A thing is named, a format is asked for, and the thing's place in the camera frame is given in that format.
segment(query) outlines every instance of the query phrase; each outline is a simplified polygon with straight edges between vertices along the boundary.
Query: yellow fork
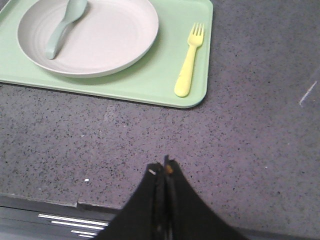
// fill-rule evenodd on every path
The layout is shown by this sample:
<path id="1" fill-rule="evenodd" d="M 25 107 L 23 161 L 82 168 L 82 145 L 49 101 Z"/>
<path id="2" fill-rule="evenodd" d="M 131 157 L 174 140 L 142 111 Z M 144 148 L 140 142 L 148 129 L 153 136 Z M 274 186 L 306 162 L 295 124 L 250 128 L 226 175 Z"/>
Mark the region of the yellow fork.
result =
<path id="1" fill-rule="evenodd" d="M 174 87 L 174 93 L 181 98 L 189 94 L 196 51 L 204 42 L 204 25 L 202 23 L 193 25 L 187 42 L 189 49 Z"/>

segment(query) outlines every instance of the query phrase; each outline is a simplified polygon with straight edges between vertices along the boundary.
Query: plastic tray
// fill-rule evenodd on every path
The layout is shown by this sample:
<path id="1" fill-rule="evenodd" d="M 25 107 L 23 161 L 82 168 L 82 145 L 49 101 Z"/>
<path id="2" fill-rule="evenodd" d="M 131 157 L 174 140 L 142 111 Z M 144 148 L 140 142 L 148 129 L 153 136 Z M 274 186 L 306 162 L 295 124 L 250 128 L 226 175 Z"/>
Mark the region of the plastic tray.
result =
<path id="1" fill-rule="evenodd" d="M 131 67 L 103 77 L 71 78 L 50 73 L 21 51 L 17 28 L 37 0 L 10 0 L 0 11 L 0 81 L 140 103 L 190 108 L 207 92 L 213 4 L 209 0 L 151 0 L 159 17 L 159 31 L 148 53 Z M 184 62 L 189 32 L 204 23 L 204 41 L 198 48 L 192 85 L 187 97 L 174 93 Z"/>

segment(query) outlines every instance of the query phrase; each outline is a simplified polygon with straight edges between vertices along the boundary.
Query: white plate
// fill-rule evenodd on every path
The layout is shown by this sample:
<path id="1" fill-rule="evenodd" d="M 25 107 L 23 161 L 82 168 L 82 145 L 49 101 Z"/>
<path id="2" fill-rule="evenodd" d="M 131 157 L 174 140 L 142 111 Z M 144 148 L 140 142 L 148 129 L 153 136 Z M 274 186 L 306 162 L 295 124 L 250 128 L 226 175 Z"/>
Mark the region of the white plate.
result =
<path id="1" fill-rule="evenodd" d="M 84 16 L 67 28 L 60 52 L 49 60 L 46 44 L 67 2 L 37 1 L 17 30 L 26 56 L 48 71 L 75 78 L 110 75 L 137 62 L 157 36 L 158 15 L 148 0 L 88 0 Z"/>

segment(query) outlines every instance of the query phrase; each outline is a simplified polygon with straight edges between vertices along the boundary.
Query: spoon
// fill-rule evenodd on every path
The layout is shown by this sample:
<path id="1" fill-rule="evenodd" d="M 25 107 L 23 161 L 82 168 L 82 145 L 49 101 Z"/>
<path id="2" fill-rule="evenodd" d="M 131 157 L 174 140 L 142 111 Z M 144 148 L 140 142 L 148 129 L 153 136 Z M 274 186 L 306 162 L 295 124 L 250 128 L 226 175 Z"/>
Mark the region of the spoon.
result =
<path id="1" fill-rule="evenodd" d="M 45 48 L 45 56 L 48 59 L 54 59 L 58 51 L 58 45 L 61 36 L 66 27 L 78 20 L 85 12 L 87 0 L 69 0 L 65 14 L 61 22 L 53 31 Z"/>

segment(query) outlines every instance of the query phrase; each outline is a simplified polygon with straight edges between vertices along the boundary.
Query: gray speckled countertop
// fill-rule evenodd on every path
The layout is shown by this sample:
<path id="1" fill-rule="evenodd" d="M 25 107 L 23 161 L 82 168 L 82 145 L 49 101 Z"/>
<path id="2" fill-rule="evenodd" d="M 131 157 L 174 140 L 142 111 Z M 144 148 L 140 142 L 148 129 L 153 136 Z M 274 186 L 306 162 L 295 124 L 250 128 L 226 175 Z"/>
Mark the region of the gray speckled countertop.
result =
<path id="1" fill-rule="evenodd" d="M 207 95 L 192 109 L 0 85 L 0 192 L 121 208 L 169 154 L 229 224 L 318 238 L 319 1 L 214 7 Z"/>

